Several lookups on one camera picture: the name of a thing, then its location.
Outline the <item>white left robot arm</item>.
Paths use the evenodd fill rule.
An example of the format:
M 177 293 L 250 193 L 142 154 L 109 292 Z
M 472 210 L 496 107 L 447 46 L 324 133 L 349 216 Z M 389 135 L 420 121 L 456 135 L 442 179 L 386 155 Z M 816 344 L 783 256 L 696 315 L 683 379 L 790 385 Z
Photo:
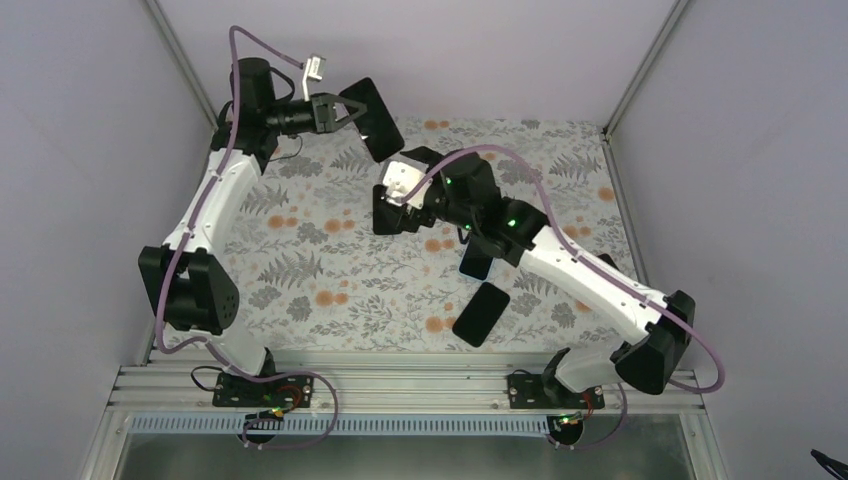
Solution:
M 332 133 L 368 111 L 361 100 L 329 93 L 279 98 L 273 84 L 277 72 L 261 58 L 234 62 L 232 112 L 218 118 L 204 177 L 174 230 L 161 245 L 143 248 L 138 258 L 158 349 L 171 354 L 192 344 L 205 346 L 225 372 L 241 376 L 238 390 L 255 405 L 276 396 L 279 380 L 270 352 L 238 317 L 239 291 L 219 256 L 279 136 Z

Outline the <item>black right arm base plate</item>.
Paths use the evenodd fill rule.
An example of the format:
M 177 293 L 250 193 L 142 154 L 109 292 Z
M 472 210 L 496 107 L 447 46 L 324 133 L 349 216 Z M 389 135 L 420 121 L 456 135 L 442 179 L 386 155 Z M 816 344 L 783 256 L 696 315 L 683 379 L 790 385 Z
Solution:
M 606 405 L 601 387 L 575 393 L 555 379 L 526 370 L 516 370 L 507 375 L 506 384 L 510 408 L 515 410 L 586 410 L 603 409 Z

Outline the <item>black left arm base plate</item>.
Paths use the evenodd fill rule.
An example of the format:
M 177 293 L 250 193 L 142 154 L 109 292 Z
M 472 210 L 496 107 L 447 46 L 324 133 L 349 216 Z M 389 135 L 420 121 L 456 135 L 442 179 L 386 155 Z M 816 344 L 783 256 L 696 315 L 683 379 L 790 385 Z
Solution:
M 214 387 L 212 405 L 229 408 L 308 408 L 314 379 L 305 375 L 286 376 L 267 383 L 255 383 L 222 373 Z

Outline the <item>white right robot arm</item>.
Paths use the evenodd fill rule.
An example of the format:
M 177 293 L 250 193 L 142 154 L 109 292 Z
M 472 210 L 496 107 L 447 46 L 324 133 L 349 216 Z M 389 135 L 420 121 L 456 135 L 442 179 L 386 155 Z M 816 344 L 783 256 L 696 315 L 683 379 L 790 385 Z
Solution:
M 503 195 L 478 154 L 458 151 L 446 163 L 425 147 L 408 151 L 383 168 L 373 206 L 377 235 L 452 224 L 485 256 L 543 278 L 610 322 L 617 339 L 566 348 L 552 359 L 541 382 L 552 406 L 565 407 L 602 384 L 659 395 L 671 382 L 691 342 L 694 300 L 643 285 L 591 254 L 555 226 L 550 207 Z

